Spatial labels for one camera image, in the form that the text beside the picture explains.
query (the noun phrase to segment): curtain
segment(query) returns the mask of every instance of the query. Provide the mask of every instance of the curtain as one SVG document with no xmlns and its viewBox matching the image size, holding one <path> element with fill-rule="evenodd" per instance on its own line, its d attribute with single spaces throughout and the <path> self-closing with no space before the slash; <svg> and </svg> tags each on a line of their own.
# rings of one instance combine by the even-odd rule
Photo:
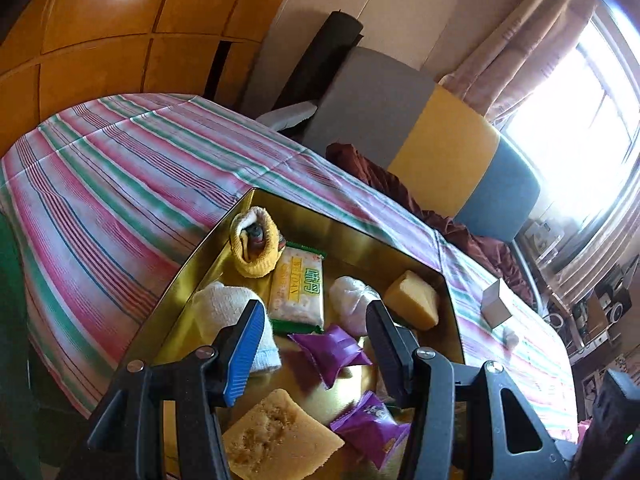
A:
<svg viewBox="0 0 640 480">
<path fill-rule="evenodd" d="M 578 43 L 598 0 L 523 0 L 440 84 L 489 122 L 512 114 Z"/>
<path fill-rule="evenodd" d="M 638 228 L 640 160 L 636 161 L 625 188 L 604 224 L 584 249 L 550 280 L 549 285 L 564 304 L 571 305 L 583 298 L 609 272 Z"/>
</svg>

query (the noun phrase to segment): pink curtain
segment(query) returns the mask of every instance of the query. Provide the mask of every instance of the pink curtain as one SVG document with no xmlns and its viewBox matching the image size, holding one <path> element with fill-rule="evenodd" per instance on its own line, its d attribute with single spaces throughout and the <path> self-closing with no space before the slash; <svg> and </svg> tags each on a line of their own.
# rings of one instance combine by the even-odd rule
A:
<svg viewBox="0 0 640 480">
<path fill-rule="evenodd" d="M 523 0 L 440 84 L 489 122 L 500 120 L 575 48 L 597 0 Z"/>
</svg>

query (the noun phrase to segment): window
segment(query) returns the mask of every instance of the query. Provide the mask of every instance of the window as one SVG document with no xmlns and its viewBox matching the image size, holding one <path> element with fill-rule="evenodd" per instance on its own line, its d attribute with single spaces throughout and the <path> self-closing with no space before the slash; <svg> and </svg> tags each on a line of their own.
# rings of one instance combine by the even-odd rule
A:
<svg viewBox="0 0 640 480">
<path fill-rule="evenodd" d="M 554 209 L 578 226 L 613 203 L 640 146 L 638 62 L 622 56 L 608 20 L 609 27 L 598 15 L 590 21 L 575 50 L 502 128 L 538 172 Z"/>
</svg>

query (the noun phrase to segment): white cloth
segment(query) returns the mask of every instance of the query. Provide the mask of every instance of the white cloth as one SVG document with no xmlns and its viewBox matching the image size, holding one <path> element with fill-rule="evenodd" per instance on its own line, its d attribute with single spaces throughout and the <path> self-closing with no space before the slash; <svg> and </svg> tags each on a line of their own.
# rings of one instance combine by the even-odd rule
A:
<svg viewBox="0 0 640 480">
<path fill-rule="evenodd" d="M 191 307 L 194 309 L 194 318 L 203 341 L 210 344 L 220 329 L 235 325 L 249 300 L 258 300 L 262 304 L 260 297 L 244 286 L 226 286 L 220 282 L 213 282 L 196 292 Z M 264 330 L 250 373 L 273 372 L 281 366 L 266 310 L 264 316 Z"/>
<path fill-rule="evenodd" d="M 505 327 L 504 344 L 509 350 L 513 350 L 520 343 L 520 337 L 513 328 Z"/>
<path fill-rule="evenodd" d="M 380 299 L 375 290 L 351 276 L 342 276 L 329 289 L 329 299 L 343 329 L 354 337 L 367 335 L 367 305 Z"/>
<path fill-rule="evenodd" d="M 300 124 L 315 114 L 316 110 L 318 110 L 316 104 L 311 101 L 304 101 L 262 114 L 256 121 L 279 132 L 285 128 Z"/>
</svg>

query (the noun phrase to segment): cake slice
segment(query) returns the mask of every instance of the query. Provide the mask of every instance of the cake slice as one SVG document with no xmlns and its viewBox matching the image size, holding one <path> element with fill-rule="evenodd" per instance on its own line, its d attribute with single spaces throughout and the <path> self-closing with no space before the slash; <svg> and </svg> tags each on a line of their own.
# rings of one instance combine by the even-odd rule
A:
<svg viewBox="0 0 640 480">
<path fill-rule="evenodd" d="M 222 436 L 229 468 L 244 480 L 301 480 L 344 442 L 274 390 Z"/>
<path fill-rule="evenodd" d="M 438 324 L 438 293 L 410 270 L 389 286 L 382 302 L 418 330 Z"/>
</svg>

